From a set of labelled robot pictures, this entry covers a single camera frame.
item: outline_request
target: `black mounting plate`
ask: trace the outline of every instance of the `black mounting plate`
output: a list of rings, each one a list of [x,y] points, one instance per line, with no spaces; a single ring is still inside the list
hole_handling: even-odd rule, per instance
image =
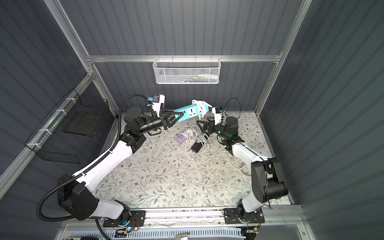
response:
[[[250,212],[250,213],[245,213],[244,218],[247,220],[240,220],[238,217],[238,211],[237,208],[225,208],[223,209],[223,213],[225,219],[225,224],[237,224],[237,223],[247,223],[252,224],[260,224],[260,223],[265,223],[264,215],[263,215],[263,210],[260,208],[256,212]]]
[[[139,220],[139,227],[144,226],[144,220],[145,220],[145,211],[130,211],[131,216],[130,218],[135,218]],[[116,219],[108,219],[104,220],[103,227],[119,227],[119,222]]]

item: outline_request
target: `floral pattern surface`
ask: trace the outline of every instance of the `floral pattern surface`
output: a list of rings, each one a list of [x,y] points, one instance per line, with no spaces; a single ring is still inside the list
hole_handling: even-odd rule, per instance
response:
[[[228,116],[238,116],[238,113],[228,113]],[[228,157],[215,134],[198,153],[190,149],[194,139],[181,145],[175,139],[179,132],[196,124],[196,120],[178,122],[159,135],[146,134],[141,148],[111,171],[94,194],[108,200],[118,199],[130,208],[236,205],[252,191],[251,178],[228,162],[239,167],[242,161]],[[254,113],[241,113],[239,134],[254,150],[271,157]],[[290,204],[287,196],[270,202]]]

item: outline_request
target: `aluminum rail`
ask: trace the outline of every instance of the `aluminum rail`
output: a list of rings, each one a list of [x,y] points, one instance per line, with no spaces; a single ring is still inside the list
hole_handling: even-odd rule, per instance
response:
[[[292,44],[296,38],[296,35],[299,32],[301,24],[303,23],[304,17],[308,12],[308,9],[310,8],[311,3],[312,3],[312,0],[302,0],[301,1],[299,10],[297,11],[295,19],[291,25],[291,28],[290,28],[288,35],[287,35],[287,38],[284,41],[283,48],[281,50],[280,61],[274,67],[274,69],[273,69],[273,71],[272,71],[272,73],[271,73],[271,75],[270,75],[270,77],[269,77],[269,79],[265,85],[265,88],[262,92],[262,95],[259,99],[259,102],[256,105],[256,108],[255,108],[256,115],[260,115],[260,113],[261,113],[261,111],[262,111],[262,109],[266,103],[266,100],[269,96],[269,93],[271,92],[272,87],[273,87],[277,77],[279,76],[281,68],[282,68],[282,66],[285,62],[285,59],[286,59],[286,57],[287,57],[287,55],[288,55],[288,53],[292,47]]]
[[[68,42],[71,44],[74,52],[76,53],[77,57],[81,61],[85,70],[87,72],[92,72],[92,73],[94,72],[96,74],[96,78],[93,80],[93,83],[97,87],[101,97],[108,100],[108,106],[112,114],[114,116],[117,115],[119,112],[119,107],[117,106],[115,100],[113,99],[111,93],[109,92],[97,68],[94,65],[90,64],[90,62],[88,62],[88,60],[86,59],[86,56],[89,55],[88,51],[85,48],[84,44],[82,43],[75,28],[73,27],[68,15],[65,13],[65,10],[61,5],[60,1],[44,0],[44,2],[45,2],[45,5],[47,5],[54,19],[56,20],[57,24],[63,31]]]
[[[280,55],[89,55],[87,61],[92,63],[106,62],[131,62],[131,63],[151,63],[155,58],[161,61],[218,61],[221,62],[273,62],[277,63],[280,60]]]
[[[308,225],[306,217],[300,205],[272,205],[272,209],[263,207],[265,223],[263,226],[276,225],[296,225],[298,232],[303,240],[315,240],[312,230]],[[158,209],[131,209],[145,210],[146,217],[144,226],[140,229],[163,229],[163,228],[184,228],[193,230],[201,227],[250,227],[256,224],[225,224],[224,216],[221,212],[226,207],[185,207],[185,208],[158,208]],[[105,233],[119,229],[103,228]],[[55,240],[68,237],[72,232],[97,231],[96,224],[92,219],[84,221],[67,220],[64,221]]]
[[[77,93],[82,94],[85,89],[87,89],[89,84],[91,84],[94,78],[95,75],[93,74],[93,72],[89,72],[77,85],[77,87],[69,94],[67,99],[63,101],[63,103],[58,107],[58,109],[64,109],[68,105],[68,103],[72,101],[68,98],[74,98]],[[60,113],[60,111],[55,111],[52,116],[46,121],[46,123],[42,126],[42,129],[47,129],[52,123],[54,123],[56,117],[58,117]],[[42,135],[43,132],[38,131],[36,135],[32,137],[30,143],[36,143]],[[35,152],[33,152],[28,147],[24,147],[23,150],[12,161],[12,163],[7,167],[7,169],[5,169],[4,172],[0,175],[0,199],[16,181],[16,179],[23,172],[23,170],[26,168],[26,166],[34,156]]]

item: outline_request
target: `gray corrugated wall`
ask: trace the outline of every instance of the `gray corrugated wall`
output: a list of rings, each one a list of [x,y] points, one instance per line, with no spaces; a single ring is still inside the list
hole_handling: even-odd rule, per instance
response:
[[[61,0],[90,55],[275,55],[300,0]],[[223,63],[219,84],[156,84],[150,63],[96,63],[115,101],[132,93],[254,110],[272,63]],[[143,106],[143,102],[133,100]],[[228,110],[239,109],[236,101]]]
[[[91,55],[273,55],[300,0],[60,2]]]
[[[192,99],[205,100],[213,106],[223,106],[237,97],[242,110],[254,110],[269,77],[273,63],[222,63],[219,84],[156,84],[152,63],[95,63],[114,99],[121,103],[128,95],[142,93],[166,96],[165,107],[177,109],[191,104]],[[133,99],[135,106],[147,111],[146,102]],[[132,105],[126,104],[124,111]],[[227,110],[239,109],[231,100]]]
[[[0,1],[0,172],[85,74],[43,1]]]
[[[0,172],[23,149],[24,141],[51,108],[85,74],[42,0],[0,1]],[[35,215],[36,204],[56,185],[59,176],[80,168],[78,164],[33,158],[0,200],[0,238],[53,239],[61,223],[40,221]],[[65,214],[55,197],[48,200],[43,212]]]
[[[384,2],[313,2],[261,119],[317,239],[381,239]]]

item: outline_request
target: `white cable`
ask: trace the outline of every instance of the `white cable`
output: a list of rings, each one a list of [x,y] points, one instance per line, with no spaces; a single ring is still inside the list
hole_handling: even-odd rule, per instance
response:
[[[179,133],[179,135],[183,135],[184,137],[187,138],[187,141],[189,141],[192,137],[197,137],[197,134],[198,134],[197,129],[198,129],[197,125],[192,125],[192,126],[186,128],[181,133]]]
[[[228,162],[229,164],[234,168],[234,169],[238,169],[238,170],[242,170],[243,168],[245,168],[247,165],[245,164],[243,167],[234,167],[229,159],[229,156],[231,156],[230,153],[228,153]]]
[[[250,175],[245,174],[245,172],[243,172],[243,169],[241,169],[240,172],[241,172],[244,176],[246,176],[246,177],[251,177],[251,176],[252,176],[251,174],[250,174]]]
[[[211,140],[209,140],[209,136],[204,133],[204,134],[200,134],[198,137],[197,137],[197,140],[198,142],[200,142],[202,144],[202,147],[207,144],[207,142],[211,142]]]
[[[201,112],[201,115],[199,115],[199,119],[201,120],[201,118],[204,117],[204,115],[207,114],[207,109],[205,108],[204,105],[207,105],[208,107],[212,107],[211,105],[209,105],[207,102],[205,101],[197,101],[195,99],[192,100],[192,104],[196,104],[197,107],[199,108],[199,112]]]

